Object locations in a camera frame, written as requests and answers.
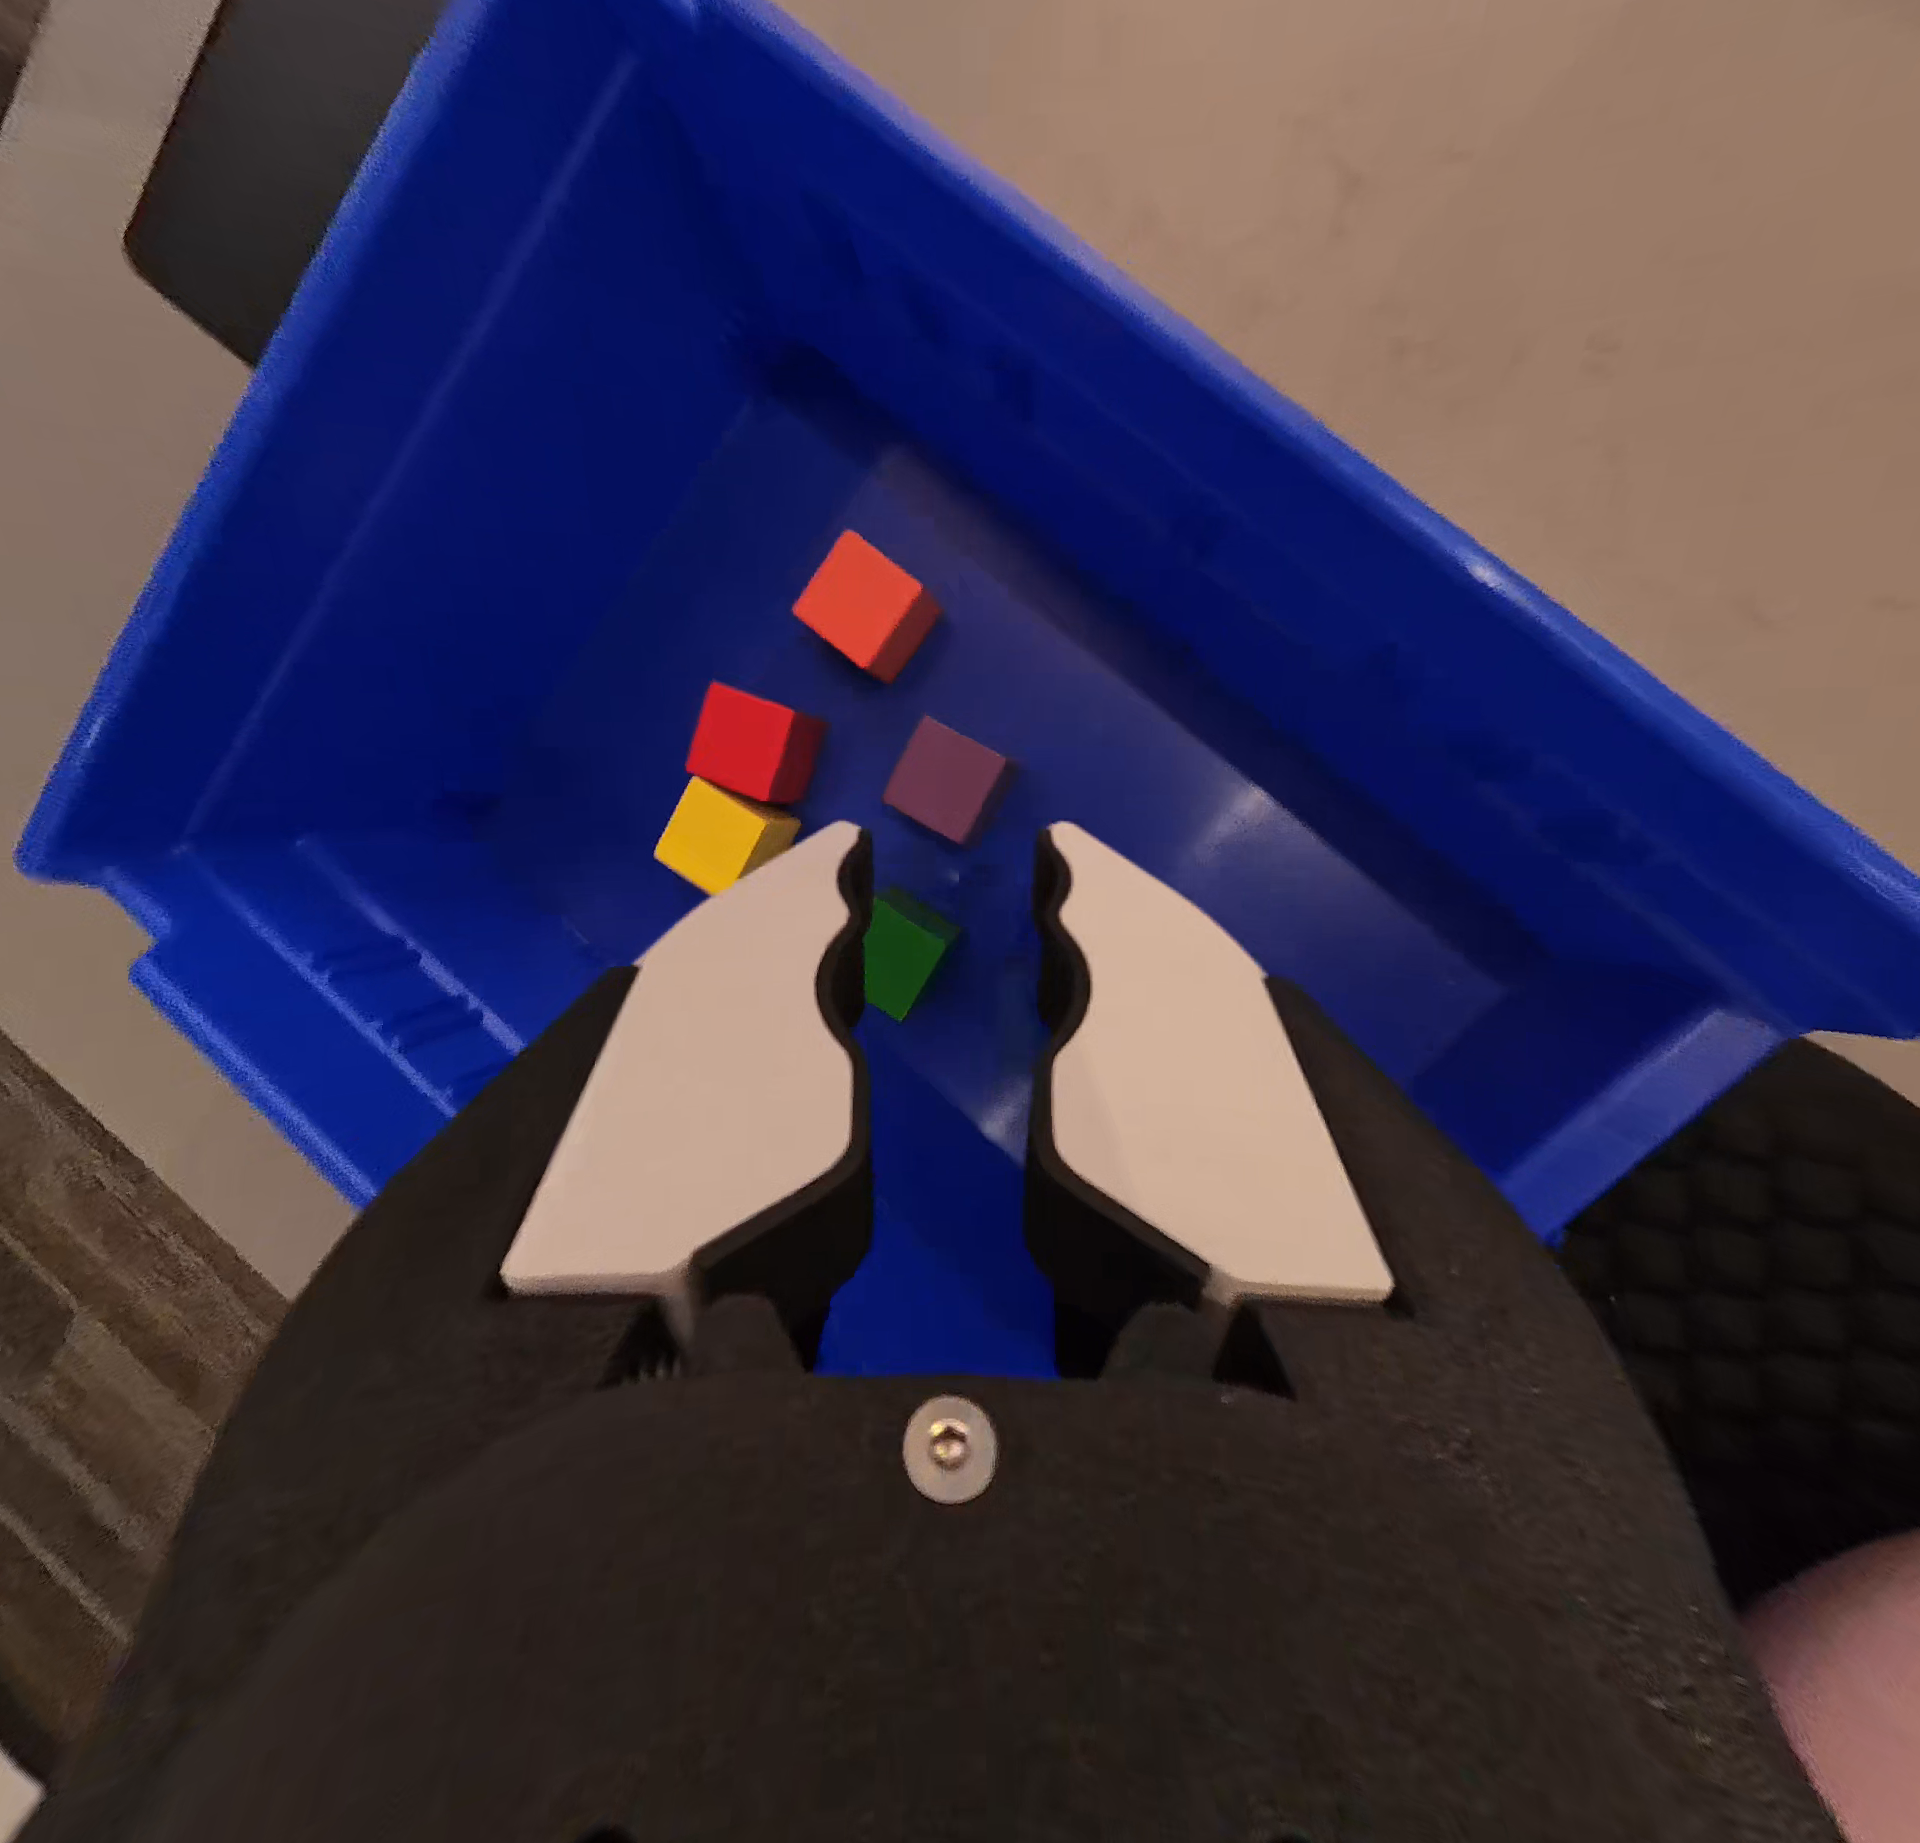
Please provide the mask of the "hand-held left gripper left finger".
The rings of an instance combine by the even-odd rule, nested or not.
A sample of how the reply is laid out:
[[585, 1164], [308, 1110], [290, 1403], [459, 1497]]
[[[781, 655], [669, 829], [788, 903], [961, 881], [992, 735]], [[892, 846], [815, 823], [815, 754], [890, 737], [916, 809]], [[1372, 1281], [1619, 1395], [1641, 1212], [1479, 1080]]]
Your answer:
[[501, 1261], [511, 1297], [827, 1317], [875, 1227], [872, 908], [872, 839], [829, 823], [652, 944]]

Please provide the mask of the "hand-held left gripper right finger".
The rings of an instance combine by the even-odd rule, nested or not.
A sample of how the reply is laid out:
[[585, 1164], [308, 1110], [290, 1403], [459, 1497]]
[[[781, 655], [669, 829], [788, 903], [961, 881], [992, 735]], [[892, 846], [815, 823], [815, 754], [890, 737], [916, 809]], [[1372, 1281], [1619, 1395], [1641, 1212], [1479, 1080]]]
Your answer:
[[1395, 1276], [1256, 959], [1076, 823], [1038, 839], [1022, 1238], [1069, 1333], [1384, 1310]]

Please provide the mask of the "green cube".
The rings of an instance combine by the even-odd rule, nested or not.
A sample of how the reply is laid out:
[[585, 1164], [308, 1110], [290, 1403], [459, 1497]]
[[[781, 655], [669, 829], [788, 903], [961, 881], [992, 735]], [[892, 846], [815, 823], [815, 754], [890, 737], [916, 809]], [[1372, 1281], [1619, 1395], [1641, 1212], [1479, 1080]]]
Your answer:
[[869, 1008], [905, 1022], [961, 938], [962, 929], [917, 895], [881, 889], [861, 947]]

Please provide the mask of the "yellow cube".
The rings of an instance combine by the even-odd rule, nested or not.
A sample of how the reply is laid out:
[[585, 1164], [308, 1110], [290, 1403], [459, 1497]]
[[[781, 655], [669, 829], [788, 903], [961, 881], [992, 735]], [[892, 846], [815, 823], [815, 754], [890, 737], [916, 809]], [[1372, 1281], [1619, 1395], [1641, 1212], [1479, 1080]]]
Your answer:
[[720, 895], [783, 856], [800, 836], [800, 819], [781, 806], [688, 776], [660, 829], [654, 858], [704, 895]]

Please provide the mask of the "red cube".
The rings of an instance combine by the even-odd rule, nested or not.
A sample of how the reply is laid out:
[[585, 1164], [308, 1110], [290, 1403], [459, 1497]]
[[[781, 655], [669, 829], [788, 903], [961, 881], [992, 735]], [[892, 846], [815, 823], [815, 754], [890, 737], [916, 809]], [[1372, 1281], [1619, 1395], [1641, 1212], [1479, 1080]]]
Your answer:
[[825, 718], [717, 679], [690, 733], [686, 773], [784, 809], [804, 800], [825, 735]]

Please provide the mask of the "purple cube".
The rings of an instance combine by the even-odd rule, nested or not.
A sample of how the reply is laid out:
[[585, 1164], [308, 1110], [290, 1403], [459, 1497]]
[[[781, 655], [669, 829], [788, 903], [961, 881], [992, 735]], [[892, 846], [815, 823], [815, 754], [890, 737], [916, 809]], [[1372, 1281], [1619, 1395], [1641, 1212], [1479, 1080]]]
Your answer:
[[881, 804], [957, 848], [974, 846], [1014, 776], [1014, 761], [922, 716], [887, 776]]

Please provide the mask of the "orange cube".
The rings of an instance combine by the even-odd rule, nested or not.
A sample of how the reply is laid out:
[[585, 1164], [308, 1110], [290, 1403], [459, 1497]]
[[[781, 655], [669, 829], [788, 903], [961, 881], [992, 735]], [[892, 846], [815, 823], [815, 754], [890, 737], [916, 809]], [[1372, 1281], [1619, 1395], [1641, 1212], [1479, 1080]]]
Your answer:
[[843, 660], [886, 685], [906, 671], [943, 617], [928, 583], [853, 530], [834, 539], [792, 610]]

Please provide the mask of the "blue plastic bin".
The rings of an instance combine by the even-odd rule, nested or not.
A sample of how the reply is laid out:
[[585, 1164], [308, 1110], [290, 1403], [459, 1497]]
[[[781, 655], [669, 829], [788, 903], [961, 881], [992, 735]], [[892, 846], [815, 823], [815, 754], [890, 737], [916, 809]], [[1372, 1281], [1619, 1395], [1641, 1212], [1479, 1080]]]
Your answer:
[[[845, 530], [943, 617], [792, 614]], [[1916, 877], [768, 0], [450, 0], [20, 844], [353, 1206], [694, 908], [711, 679], [962, 929], [859, 1026], [825, 1365], [1039, 1375], [1036, 839], [1303, 985], [1547, 1238], [1784, 1040], [1916, 1035]], [[1016, 770], [974, 846], [917, 720]]]

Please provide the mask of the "black rectangular table panel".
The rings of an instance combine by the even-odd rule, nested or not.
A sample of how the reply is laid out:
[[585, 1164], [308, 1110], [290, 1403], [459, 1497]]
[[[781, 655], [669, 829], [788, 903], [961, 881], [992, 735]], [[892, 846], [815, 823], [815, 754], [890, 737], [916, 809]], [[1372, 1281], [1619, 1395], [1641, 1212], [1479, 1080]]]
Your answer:
[[219, 0], [123, 236], [256, 366], [449, 0]]

